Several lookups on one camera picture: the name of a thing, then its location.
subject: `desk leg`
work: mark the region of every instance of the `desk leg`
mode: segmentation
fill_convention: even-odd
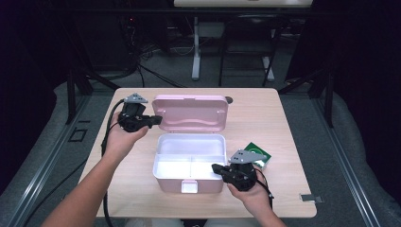
[[[200,79],[200,69],[201,69],[201,51],[200,51],[200,36],[199,36],[199,24],[198,17],[194,20],[194,64],[192,66],[192,79]]]

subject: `green packet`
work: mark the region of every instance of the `green packet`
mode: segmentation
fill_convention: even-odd
[[[253,153],[263,154],[266,155],[266,157],[268,157],[265,160],[258,160],[253,162],[254,165],[259,166],[261,169],[264,169],[266,167],[266,163],[271,158],[271,155],[269,155],[266,151],[264,151],[262,148],[258,147],[256,144],[252,142],[244,149]]]

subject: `chair leg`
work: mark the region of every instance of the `chair leg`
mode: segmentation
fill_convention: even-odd
[[[220,69],[219,69],[219,72],[218,72],[218,87],[221,87],[221,81],[222,81],[222,78],[223,78],[224,54],[225,54],[226,46],[227,46],[227,40],[226,39],[227,39],[226,37],[223,38],[223,45],[222,45],[222,48],[220,49],[221,52],[220,52]]]
[[[271,64],[273,62],[273,58],[274,58],[274,56],[271,56],[271,58],[269,60],[269,66],[265,70],[265,78],[263,79],[263,84],[262,84],[263,87],[266,86],[266,82],[268,81],[268,75],[269,75],[269,72],[271,70]]]
[[[221,80],[223,77],[223,63],[224,63],[224,50],[221,50],[221,56],[220,56],[220,70],[218,73],[218,87],[221,87]]]

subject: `black chair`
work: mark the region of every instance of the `black chair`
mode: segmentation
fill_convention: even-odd
[[[271,70],[274,55],[280,36],[288,26],[288,18],[281,15],[239,15],[226,23],[222,34],[222,46],[220,49],[220,69],[218,86],[221,86],[223,70],[263,69],[263,86],[266,85],[268,74]],[[245,59],[240,59],[232,67],[224,67],[225,57],[229,54],[255,55],[269,58],[269,65],[261,67],[248,67],[241,65]]]

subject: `pink lunch box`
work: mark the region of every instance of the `pink lunch box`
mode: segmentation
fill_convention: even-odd
[[[228,103],[224,96],[159,95],[152,102],[163,117],[153,175],[165,192],[218,193],[221,176],[212,164],[225,166],[226,144],[217,131],[225,128]]]

